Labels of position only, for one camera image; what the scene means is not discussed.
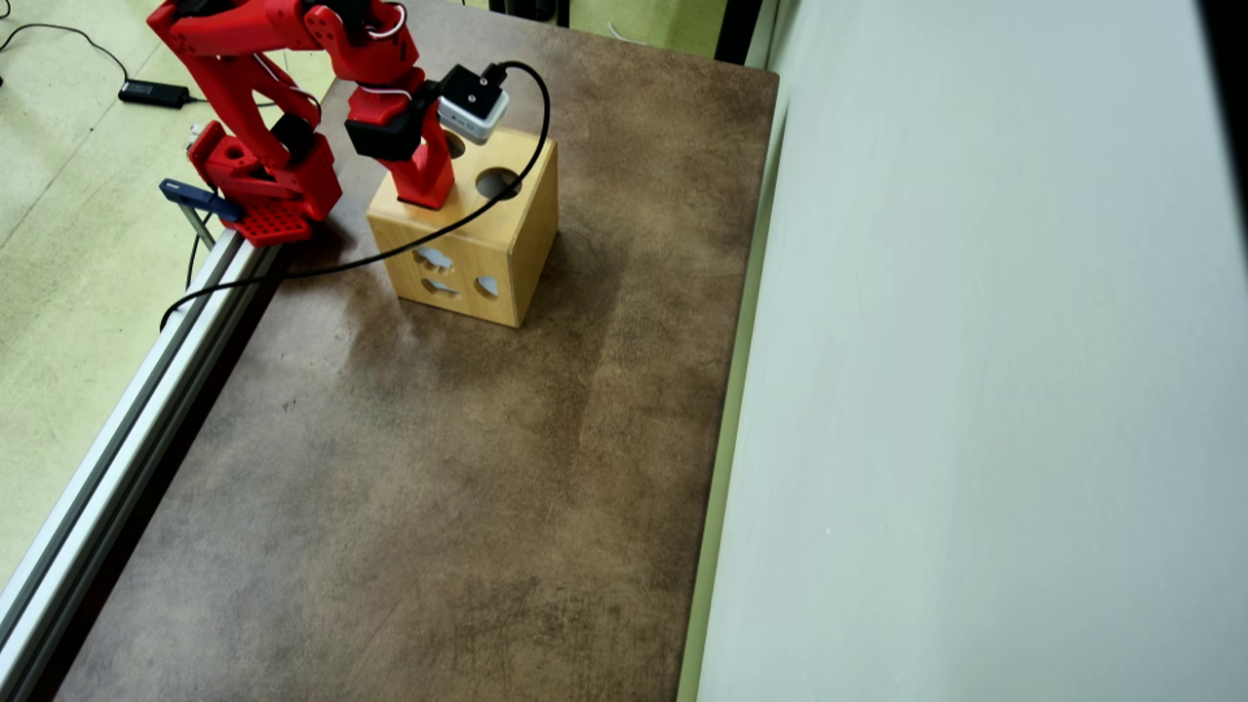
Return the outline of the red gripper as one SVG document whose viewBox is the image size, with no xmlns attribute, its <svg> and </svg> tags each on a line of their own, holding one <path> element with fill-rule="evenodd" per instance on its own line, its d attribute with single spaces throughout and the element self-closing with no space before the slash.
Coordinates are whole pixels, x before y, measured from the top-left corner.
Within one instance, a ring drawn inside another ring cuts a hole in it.
<svg viewBox="0 0 1248 702">
<path fill-rule="evenodd" d="M 357 154 L 386 162 L 417 159 L 417 205 L 431 210 L 443 207 L 454 184 L 453 159 L 437 119 L 441 94 L 436 82 L 414 89 L 359 84 L 344 121 Z"/>
</svg>

